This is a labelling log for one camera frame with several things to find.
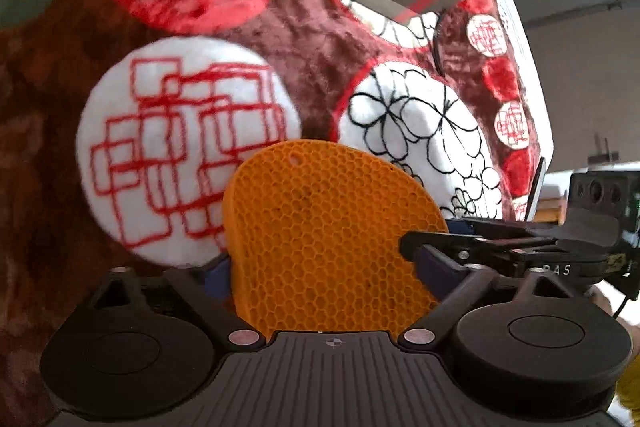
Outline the red patterned fleece blanket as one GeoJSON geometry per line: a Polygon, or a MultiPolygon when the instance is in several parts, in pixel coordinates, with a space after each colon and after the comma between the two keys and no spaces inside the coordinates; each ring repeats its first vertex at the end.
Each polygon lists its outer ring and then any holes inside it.
{"type": "Polygon", "coordinates": [[[513,0],[401,25],[352,0],[52,0],[1,28],[1,421],[54,408],[41,352],[115,265],[201,267],[222,195],[285,140],[375,150],[448,217],[522,219],[553,155],[513,0]]]}

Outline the orange honeycomb silicone mat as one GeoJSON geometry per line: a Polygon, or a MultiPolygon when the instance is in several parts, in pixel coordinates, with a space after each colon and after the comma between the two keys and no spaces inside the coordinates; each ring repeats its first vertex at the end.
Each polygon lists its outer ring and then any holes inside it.
{"type": "Polygon", "coordinates": [[[288,141],[235,171],[222,204],[235,311],[283,331],[394,336],[438,303],[399,252],[410,231],[444,233],[425,188],[344,145],[288,141]]]}

